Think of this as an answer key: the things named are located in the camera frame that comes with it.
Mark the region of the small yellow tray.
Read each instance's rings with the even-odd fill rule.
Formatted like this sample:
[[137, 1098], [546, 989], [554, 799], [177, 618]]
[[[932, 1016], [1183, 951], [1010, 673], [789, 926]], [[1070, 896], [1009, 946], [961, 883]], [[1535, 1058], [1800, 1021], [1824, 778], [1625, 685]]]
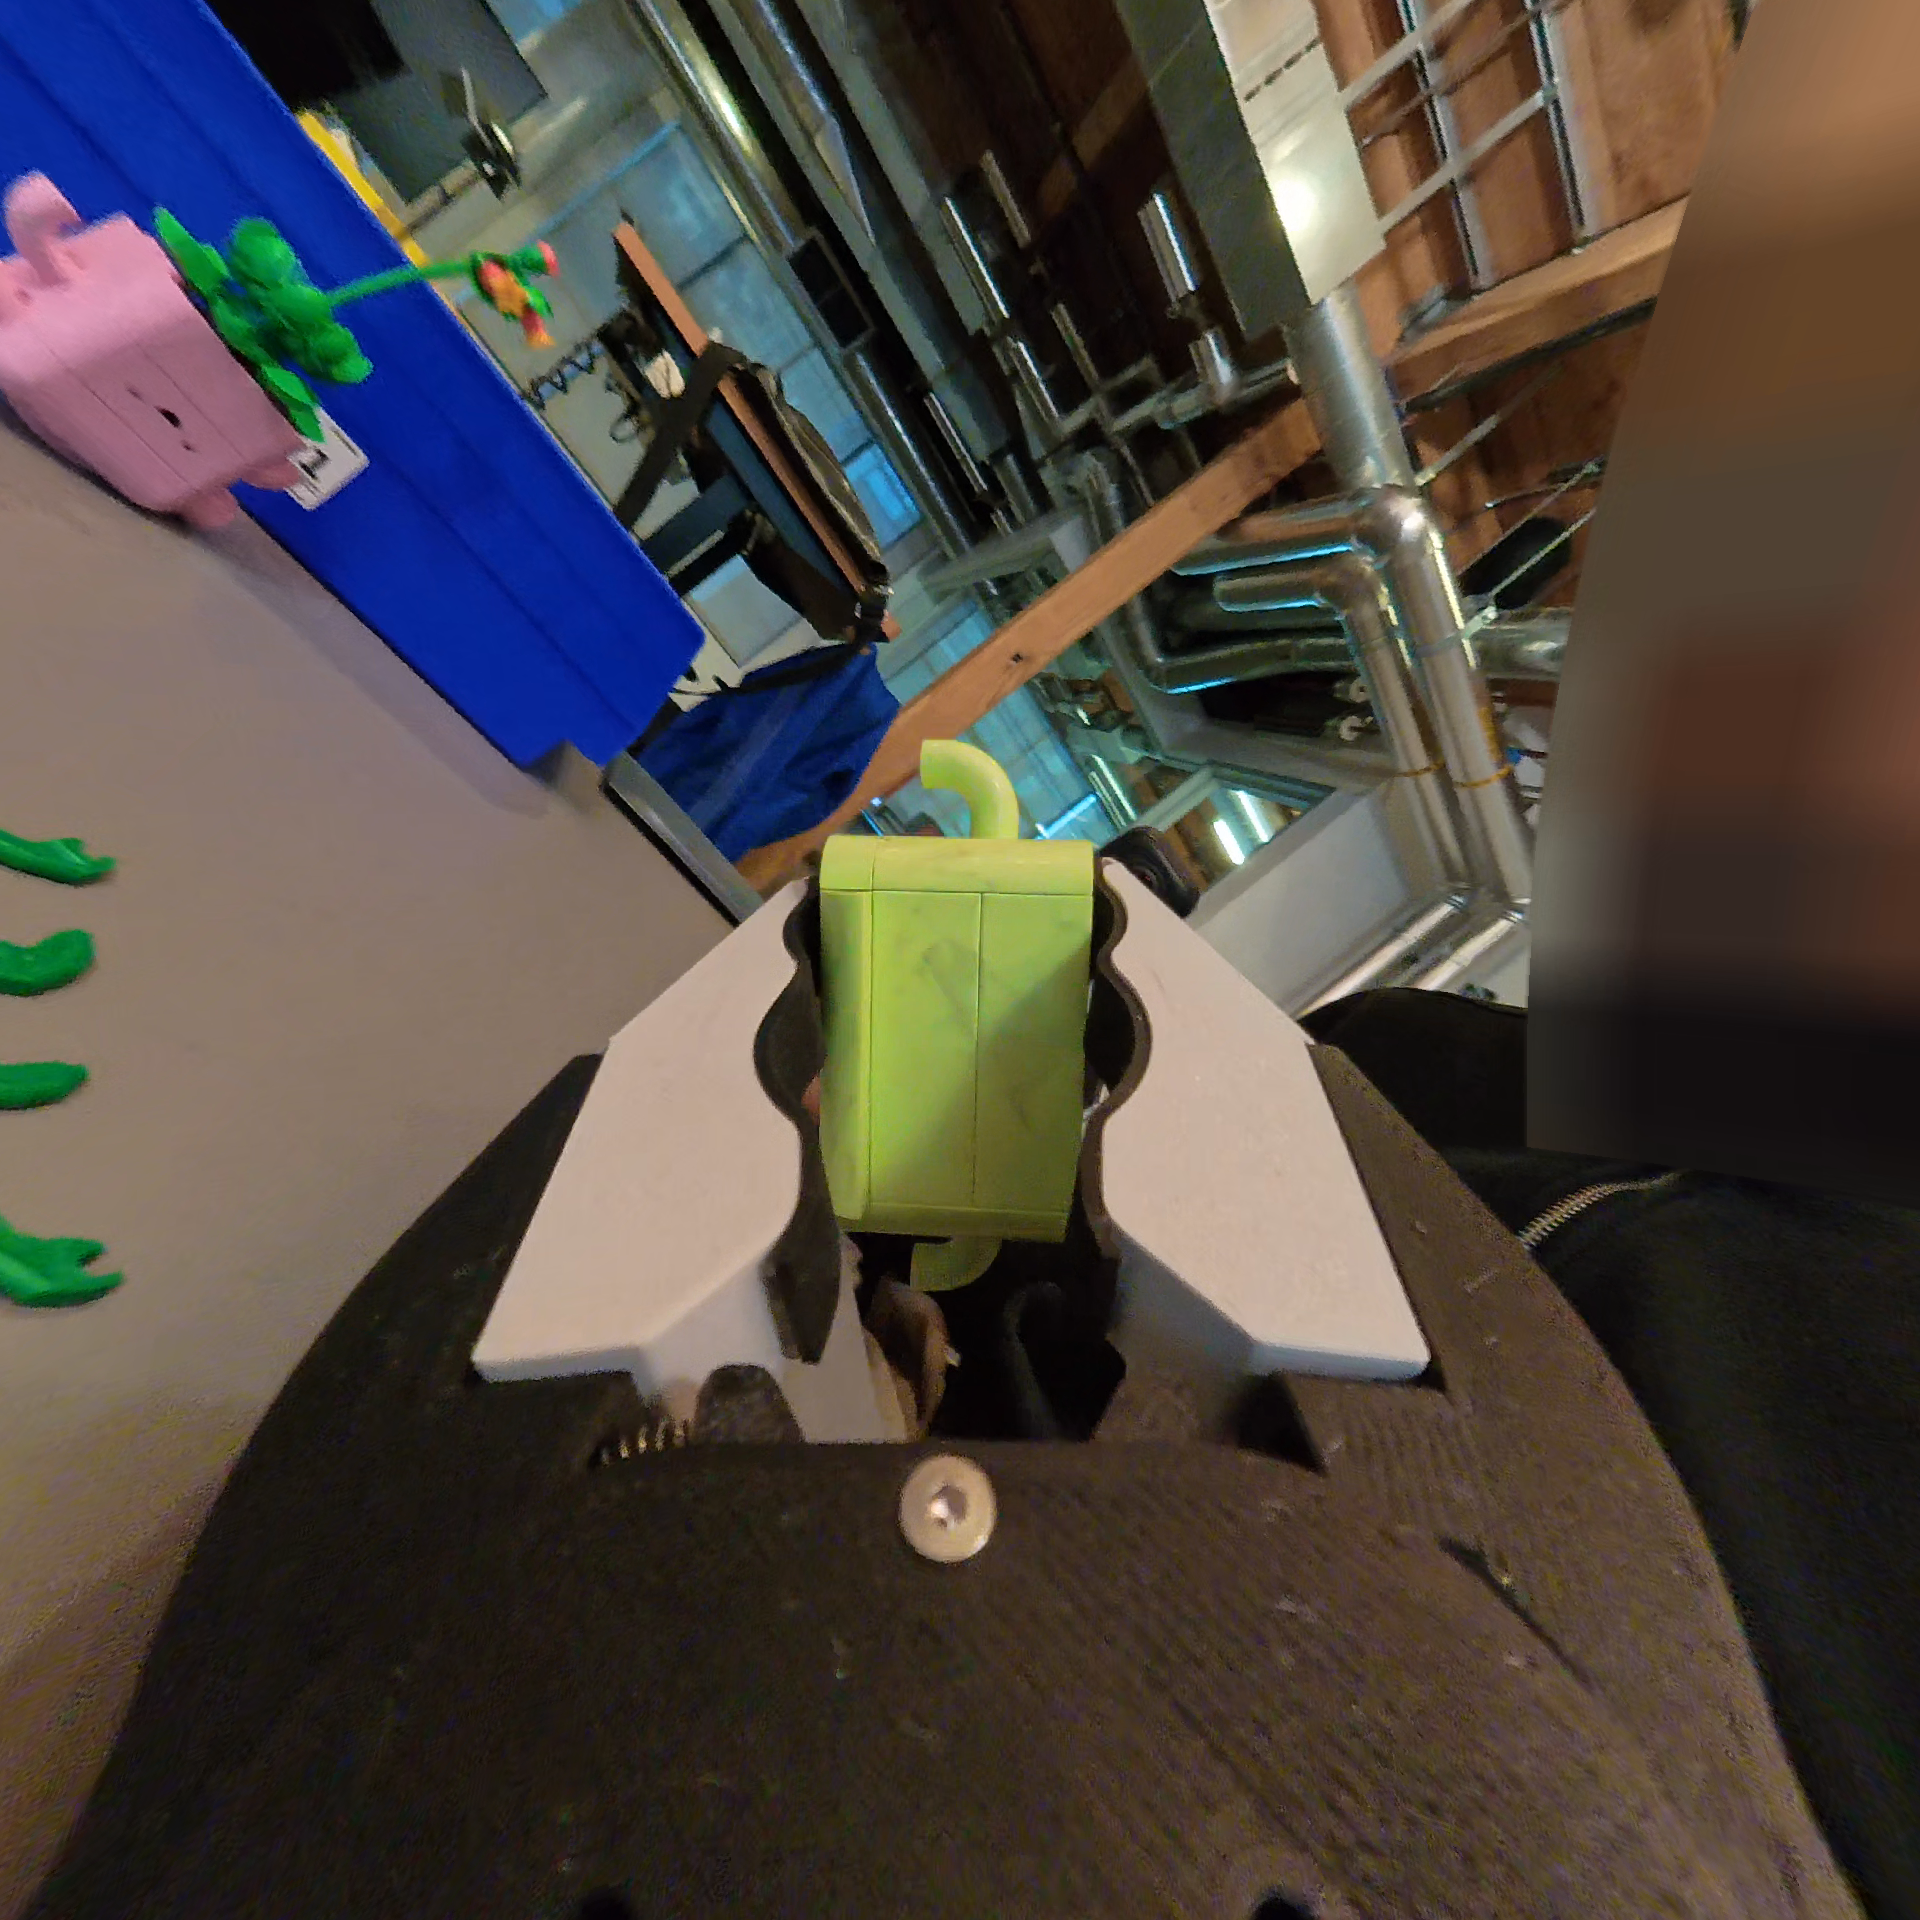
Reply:
[[333, 118], [311, 109], [301, 110], [296, 121], [307, 138], [349, 185], [350, 193], [369, 208], [376, 224], [395, 240], [403, 256], [417, 268], [426, 267], [426, 252], [408, 232], [395, 205], [391, 205], [373, 182], [349, 132]]

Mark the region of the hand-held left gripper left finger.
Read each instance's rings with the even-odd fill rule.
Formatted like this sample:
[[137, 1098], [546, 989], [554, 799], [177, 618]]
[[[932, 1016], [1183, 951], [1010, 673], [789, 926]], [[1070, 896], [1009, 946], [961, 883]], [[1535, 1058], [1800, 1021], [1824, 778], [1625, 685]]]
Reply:
[[762, 1085], [757, 1036], [800, 978], [792, 883], [618, 1029], [472, 1348], [485, 1381], [627, 1375], [687, 1421], [727, 1366], [767, 1371], [800, 1421], [850, 1412], [850, 1280], [826, 1241], [816, 1361], [775, 1308], [775, 1251], [805, 1197], [805, 1141]]

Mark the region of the wooden beam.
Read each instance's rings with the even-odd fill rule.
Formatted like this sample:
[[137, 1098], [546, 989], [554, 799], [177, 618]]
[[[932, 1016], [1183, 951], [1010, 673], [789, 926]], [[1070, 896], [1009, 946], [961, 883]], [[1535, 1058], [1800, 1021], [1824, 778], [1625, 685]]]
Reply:
[[853, 797], [813, 828], [746, 852], [735, 873], [770, 898], [802, 877], [813, 852], [853, 824], [863, 804], [892, 797], [920, 774], [931, 741], [956, 741], [1025, 685], [1050, 669], [1069, 646], [1133, 604], [1205, 541], [1248, 514], [1324, 448], [1307, 398], [1294, 398], [1261, 420], [1199, 475], [1124, 526], [1093, 558], [1048, 589], [1032, 607], [911, 698], [888, 727]]

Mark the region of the blue plastic bin white tag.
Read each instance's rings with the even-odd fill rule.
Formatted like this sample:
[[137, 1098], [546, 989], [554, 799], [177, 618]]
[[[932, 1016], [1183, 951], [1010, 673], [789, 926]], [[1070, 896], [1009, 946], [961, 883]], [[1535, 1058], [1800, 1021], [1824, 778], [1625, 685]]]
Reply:
[[[403, 252], [228, 31], [195, 2], [3, 6], [4, 180], [156, 208], [222, 242], [270, 220], [323, 287]], [[369, 460], [331, 501], [239, 504], [439, 696], [529, 767], [623, 756], [703, 646], [692, 613], [448, 304], [376, 297], [366, 383], [323, 392]]]

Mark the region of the black frame wooden table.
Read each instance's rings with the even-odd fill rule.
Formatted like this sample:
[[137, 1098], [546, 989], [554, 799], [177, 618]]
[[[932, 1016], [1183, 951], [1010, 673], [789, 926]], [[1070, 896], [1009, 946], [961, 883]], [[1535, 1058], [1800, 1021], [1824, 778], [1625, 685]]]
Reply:
[[818, 642], [894, 642], [894, 574], [828, 438], [695, 317], [630, 216], [613, 248], [623, 303], [594, 343], [639, 448], [615, 519], [685, 602], [743, 565]]

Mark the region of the pink brick pot with plant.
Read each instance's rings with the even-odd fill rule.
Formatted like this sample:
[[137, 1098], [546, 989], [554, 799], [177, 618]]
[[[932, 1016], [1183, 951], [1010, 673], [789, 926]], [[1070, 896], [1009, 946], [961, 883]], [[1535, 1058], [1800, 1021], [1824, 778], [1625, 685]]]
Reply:
[[373, 379], [349, 307], [460, 280], [533, 346], [554, 343], [546, 242], [324, 288], [267, 219], [218, 244], [167, 208], [148, 224], [122, 213], [86, 222], [44, 173], [9, 185], [4, 231], [6, 409], [132, 507], [203, 530], [239, 517], [236, 489], [312, 513], [366, 472], [323, 403], [323, 389]]

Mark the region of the lime green toy brick figure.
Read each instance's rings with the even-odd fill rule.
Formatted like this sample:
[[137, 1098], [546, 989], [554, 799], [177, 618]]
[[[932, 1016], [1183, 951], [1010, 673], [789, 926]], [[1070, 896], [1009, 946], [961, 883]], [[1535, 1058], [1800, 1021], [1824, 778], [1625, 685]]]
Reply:
[[1025, 839], [1012, 781], [956, 738], [920, 782], [968, 834], [837, 834], [818, 875], [821, 1135], [837, 1220], [914, 1247], [909, 1282], [978, 1282], [1061, 1245], [1078, 1190], [1094, 848]]

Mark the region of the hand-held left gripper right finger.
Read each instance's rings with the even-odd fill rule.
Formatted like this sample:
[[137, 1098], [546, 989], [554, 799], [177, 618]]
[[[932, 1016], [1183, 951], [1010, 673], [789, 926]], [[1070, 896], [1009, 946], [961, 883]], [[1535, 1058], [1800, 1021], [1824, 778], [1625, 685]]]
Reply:
[[1124, 1390], [1224, 1439], [1283, 1377], [1418, 1381], [1429, 1336], [1308, 1034], [1133, 873], [1097, 898], [1122, 1063], [1080, 1199], [1116, 1260]]

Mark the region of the dark grey panel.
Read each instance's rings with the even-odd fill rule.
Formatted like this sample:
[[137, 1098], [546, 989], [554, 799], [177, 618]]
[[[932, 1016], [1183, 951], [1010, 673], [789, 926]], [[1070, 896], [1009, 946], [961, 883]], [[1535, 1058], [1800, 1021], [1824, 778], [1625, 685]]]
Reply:
[[407, 72], [373, 2], [205, 2], [282, 107], [301, 115]]

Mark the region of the blue cloth bag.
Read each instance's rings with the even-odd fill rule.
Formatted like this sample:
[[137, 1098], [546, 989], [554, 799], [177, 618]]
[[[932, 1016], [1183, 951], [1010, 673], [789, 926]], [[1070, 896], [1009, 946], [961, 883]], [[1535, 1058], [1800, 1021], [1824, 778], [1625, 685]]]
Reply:
[[633, 756], [740, 863], [854, 797], [898, 714], [878, 646], [844, 641], [757, 669], [685, 709], [665, 707]]

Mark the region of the silver ventilation duct pipes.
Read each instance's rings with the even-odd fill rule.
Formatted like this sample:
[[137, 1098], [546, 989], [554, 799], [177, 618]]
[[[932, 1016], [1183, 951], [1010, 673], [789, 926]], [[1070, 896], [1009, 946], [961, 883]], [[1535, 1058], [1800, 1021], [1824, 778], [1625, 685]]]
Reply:
[[1168, 573], [1267, 586], [1339, 618], [1401, 791], [1449, 883], [1320, 999], [1398, 987], [1457, 993], [1528, 942], [1533, 850], [1437, 525], [1408, 487], [1386, 374], [1358, 292], [1283, 291], [1272, 322], [1305, 363], [1323, 438], [1308, 465]]

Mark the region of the scattered green leaf bricks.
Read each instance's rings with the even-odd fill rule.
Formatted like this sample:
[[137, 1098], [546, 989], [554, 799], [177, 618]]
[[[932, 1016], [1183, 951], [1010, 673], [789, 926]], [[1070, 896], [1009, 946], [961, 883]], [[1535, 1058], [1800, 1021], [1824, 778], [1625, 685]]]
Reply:
[[[25, 836], [3, 830], [3, 866], [15, 877], [66, 891], [108, 883], [118, 863], [97, 854], [79, 836]], [[93, 932], [60, 926], [31, 942], [3, 942], [4, 1000], [56, 997], [86, 980], [98, 958]], [[83, 1063], [60, 1058], [3, 1064], [3, 1108], [31, 1114], [56, 1108], [79, 1097], [91, 1080]], [[25, 1311], [71, 1311], [91, 1307], [124, 1284], [120, 1272], [101, 1269], [107, 1247], [86, 1237], [42, 1237], [3, 1219], [3, 1292]]]

